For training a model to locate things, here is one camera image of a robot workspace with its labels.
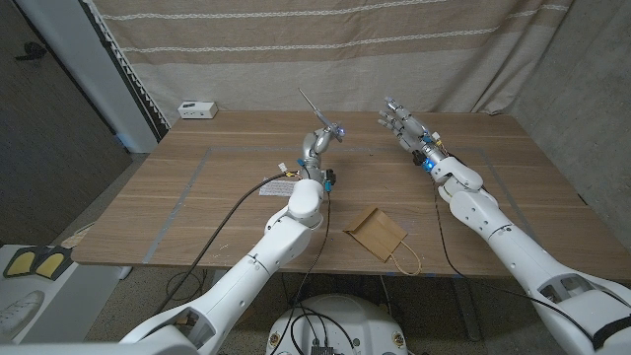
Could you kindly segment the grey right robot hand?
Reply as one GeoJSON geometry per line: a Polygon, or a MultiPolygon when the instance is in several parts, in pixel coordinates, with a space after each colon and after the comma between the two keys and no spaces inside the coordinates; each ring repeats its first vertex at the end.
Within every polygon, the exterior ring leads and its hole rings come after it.
{"type": "Polygon", "coordinates": [[[387,111],[381,110],[378,123],[390,130],[400,146],[413,156],[413,163],[427,173],[449,156],[440,139],[433,136],[428,126],[407,108],[391,97],[385,98],[387,111]]]}

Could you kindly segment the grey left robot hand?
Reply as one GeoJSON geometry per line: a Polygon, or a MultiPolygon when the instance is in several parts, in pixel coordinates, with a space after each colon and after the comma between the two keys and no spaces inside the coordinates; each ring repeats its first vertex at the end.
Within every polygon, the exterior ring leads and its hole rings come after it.
{"type": "Polygon", "coordinates": [[[344,128],[337,123],[307,134],[303,141],[303,157],[298,160],[301,166],[300,177],[316,180],[323,185],[326,192],[331,192],[336,183],[336,175],[333,169],[320,168],[321,155],[327,150],[332,138],[342,142],[345,135],[344,128]]]}

